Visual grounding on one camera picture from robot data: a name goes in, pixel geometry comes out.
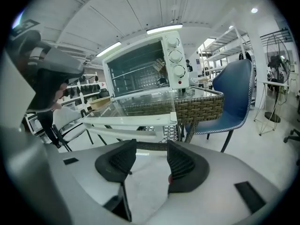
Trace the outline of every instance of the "oven window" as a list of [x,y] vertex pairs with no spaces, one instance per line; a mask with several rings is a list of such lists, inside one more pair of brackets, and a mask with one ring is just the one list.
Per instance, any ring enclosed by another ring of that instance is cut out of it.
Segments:
[[115,97],[169,86],[160,41],[128,52],[107,65]]

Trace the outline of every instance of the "white floor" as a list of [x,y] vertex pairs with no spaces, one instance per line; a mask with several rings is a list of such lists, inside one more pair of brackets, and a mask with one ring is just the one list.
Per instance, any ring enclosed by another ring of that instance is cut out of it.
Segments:
[[[295,127],[286,120],[282,120],[275,131],[259,136],[261,123],[254,122],[256,110],[249,112],[246,123],[235,130],[225,153],[231,154],[262,174],[280,190],[289,186],[298,167],[299,142],[283,143],[283,138]],[[265,119],[263,112],[260,120]],[[103,146],[97,135],[91,134],[94,145],[86,133],[69,143],[72,150],[84,150]],[[192,144],[208,149],[221,151],[227,133],[211,134],[209,140],[206,135],[195,135]],[[104,137],[110,144],[117,142],[114,138]],[[166,152],[138,150],[138,159],[132,168],[133,174],[126,179],[126,190],[129,206],[135,224],[146,221],[167,198],[168,176],[170,168],[166,161]]]

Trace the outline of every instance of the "fan stand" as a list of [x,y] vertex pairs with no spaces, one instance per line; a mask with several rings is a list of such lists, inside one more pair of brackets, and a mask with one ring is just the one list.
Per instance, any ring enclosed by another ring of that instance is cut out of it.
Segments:
[[[276,66],[276,73],[277,73],[277,82],[279,81],[279,68],[278,66]],[[275,104],[274,104],[274,112],[272,114],[272,112],[265,112],[264,116],[265,118],[267,118],[268,120],[275,122],[275,123],[280,123],[281,122],[281,118],[276,114],[276,110],[275,110],[275,106],[277,104],[278,101],[278,96],[279,96],[279,88],[276,92],[276,98],[275,98]]]

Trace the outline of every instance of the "wicker table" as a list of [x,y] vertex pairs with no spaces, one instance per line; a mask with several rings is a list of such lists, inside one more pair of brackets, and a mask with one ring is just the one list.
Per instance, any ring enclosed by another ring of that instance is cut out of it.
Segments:
[[88,117],[95,119],[103,117],[104,113],[108,118],[150,116],[175,111],[178,125],[191,125],[190,132],[185,139],[185,142],[189,143],[199,122],[218,119],[221,116],[223,100],[221,92],[191,86],[185,92],[172,90],[120,99],[117,100],[117,108],[116,104],[113,104],[116,101],[110,102],[105,108],[93,111]]

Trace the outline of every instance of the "blue chair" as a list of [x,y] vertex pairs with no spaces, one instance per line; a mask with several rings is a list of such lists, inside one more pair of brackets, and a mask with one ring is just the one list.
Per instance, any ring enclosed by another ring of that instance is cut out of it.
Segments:
[[215,77],[212,85],[216,91],[224,94],[224,107],[221,117],[217,120],[199,122],[195,131],[197,134],[227,132],[228,136],[221,152],[224,152],[233,130],[240,128],[246,121],[252,100],[255,75],[248,59],[229,63],[223,71]]

